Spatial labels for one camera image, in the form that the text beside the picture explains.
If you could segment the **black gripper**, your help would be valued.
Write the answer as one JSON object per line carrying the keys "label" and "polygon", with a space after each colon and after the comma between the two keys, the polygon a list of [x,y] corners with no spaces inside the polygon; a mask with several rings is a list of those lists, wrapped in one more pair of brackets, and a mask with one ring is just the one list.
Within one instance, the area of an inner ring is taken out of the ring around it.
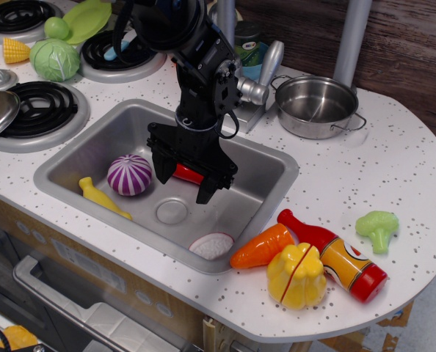
{"label": "black gripper", "polygon": [[148,132],[147,146],[152,152],[156,177],[162,184],[167,183],[180,163],[204,176],[197,204],[208,204],[218,188],[230,188],[238,167],[222,149],[215,131],[192,131],[179,125],[152,122]]}

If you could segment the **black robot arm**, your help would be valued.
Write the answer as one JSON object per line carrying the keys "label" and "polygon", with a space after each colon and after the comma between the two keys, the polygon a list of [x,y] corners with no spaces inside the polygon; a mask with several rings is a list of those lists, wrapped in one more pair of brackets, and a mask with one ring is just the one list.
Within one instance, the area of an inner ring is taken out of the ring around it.
{"label": "black robot arm", "polygon": [[204,1],[125,1],[115,23],[113,46],[121,53],[123,31],[132,24],[142,46],[169,54],[176,64],[180,103],[175,124],[150,123],[156,177],[166,183],[182,164],[203,176],[196,202],[207,204],[229,188],[237,165],[220,146],[225,116],[241,105],[233,47],[206,13]]}

